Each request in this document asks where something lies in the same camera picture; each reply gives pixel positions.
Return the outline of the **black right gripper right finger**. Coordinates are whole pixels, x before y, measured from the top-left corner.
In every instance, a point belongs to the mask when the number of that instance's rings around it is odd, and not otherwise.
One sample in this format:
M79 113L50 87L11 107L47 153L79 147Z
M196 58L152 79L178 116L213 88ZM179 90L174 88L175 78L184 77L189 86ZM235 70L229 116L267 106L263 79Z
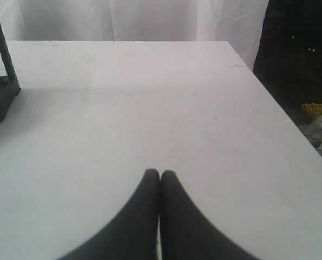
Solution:
M200 212L175 172L164 171L160 186L163 259L256 259Z

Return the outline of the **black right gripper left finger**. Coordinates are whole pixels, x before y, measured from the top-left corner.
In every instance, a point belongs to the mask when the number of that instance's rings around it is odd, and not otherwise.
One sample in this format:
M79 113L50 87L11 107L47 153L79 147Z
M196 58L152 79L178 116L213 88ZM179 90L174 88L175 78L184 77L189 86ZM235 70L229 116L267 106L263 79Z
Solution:
M159 198L160 175L148 169L119 213L62 259L157 259Z

